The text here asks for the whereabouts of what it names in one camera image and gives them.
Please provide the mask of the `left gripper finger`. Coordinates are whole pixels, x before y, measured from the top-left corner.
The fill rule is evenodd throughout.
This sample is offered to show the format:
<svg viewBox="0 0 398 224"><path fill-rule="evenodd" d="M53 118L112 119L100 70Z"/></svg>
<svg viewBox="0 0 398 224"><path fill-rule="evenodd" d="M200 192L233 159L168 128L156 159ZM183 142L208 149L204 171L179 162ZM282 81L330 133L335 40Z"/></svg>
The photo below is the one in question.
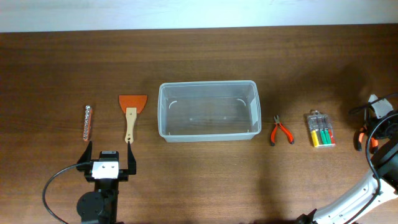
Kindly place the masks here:
<svg viewBox="0 0 398 224"><path fill-rule="evenodd" d="M78 160L78 164L90 164L91 162L91 155L92 155L92 147L93 147L93 143L90 141L85 149L85 151L83 152L83 154L81 155L81 157Z"/></svg>
<svg viewBox="0 0 398 224"><path fill-rule="evenodd" d="M132 153L131 143L129 141L127 142L127 168L128 170L137 169L136 159Z"/></svg>

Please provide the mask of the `orange black long-nose pliers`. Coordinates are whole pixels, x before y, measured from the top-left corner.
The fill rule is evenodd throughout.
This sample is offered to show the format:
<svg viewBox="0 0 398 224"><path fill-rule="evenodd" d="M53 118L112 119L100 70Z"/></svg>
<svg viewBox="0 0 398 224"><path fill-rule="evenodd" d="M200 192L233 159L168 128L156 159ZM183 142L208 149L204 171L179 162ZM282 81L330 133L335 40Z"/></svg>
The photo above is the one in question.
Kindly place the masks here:
<svg viewBox="0 0 398 224"><path fill-rule="evenodd" d="M354 135L354 148L362 151L362 142L365 135L368 134L368 127L364 124ZM374 137L371 138L370 153L374 154L379 149L379 141Z"/></svg>

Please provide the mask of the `screwdriver set clear case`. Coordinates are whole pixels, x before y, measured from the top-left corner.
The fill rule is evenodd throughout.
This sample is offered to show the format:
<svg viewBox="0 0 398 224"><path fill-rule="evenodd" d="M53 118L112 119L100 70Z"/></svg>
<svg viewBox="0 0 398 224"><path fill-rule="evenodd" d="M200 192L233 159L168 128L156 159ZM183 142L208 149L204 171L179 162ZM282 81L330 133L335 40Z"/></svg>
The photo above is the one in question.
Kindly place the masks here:
<svg viewBox="0 0 398 224"><path fill-rule="evenodd" d="M336 145L331 119L327 114L311 110L307 115L307 124L315 148Z"/></svg>

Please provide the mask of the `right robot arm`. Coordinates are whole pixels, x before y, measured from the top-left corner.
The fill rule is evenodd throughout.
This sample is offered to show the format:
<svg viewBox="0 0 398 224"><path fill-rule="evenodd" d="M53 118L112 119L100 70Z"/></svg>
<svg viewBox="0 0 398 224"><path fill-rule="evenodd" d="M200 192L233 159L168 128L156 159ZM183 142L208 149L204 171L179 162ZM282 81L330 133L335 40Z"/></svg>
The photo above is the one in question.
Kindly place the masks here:
<svg viewBox="0 0 398 224"><path fill-rule="evenodd" d="M366 146L369 171L354 187L331 204L302 214L295 223L355 223L382 203L397 198L397 133L370 155Z"/></svg>

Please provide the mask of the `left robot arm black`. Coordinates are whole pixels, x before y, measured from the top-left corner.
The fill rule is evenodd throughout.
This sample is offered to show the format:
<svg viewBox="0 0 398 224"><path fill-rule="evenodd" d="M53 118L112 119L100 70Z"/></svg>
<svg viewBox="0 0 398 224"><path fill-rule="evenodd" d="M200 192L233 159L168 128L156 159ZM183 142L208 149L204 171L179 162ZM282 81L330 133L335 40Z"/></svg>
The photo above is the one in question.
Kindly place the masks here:
<svg viewBox="0 0 398 224"><path fill-rule="evenodd" d="M92 159L93 143L89 142L78 160L77 170L87 182L94 183L94 190L83 194L76 205L82 223L116 223L118 213L119 183L127 182L137 172L137 163L131 143L127 144L127 168L119 167L118 151L102 151L98 159Z"/></svg>

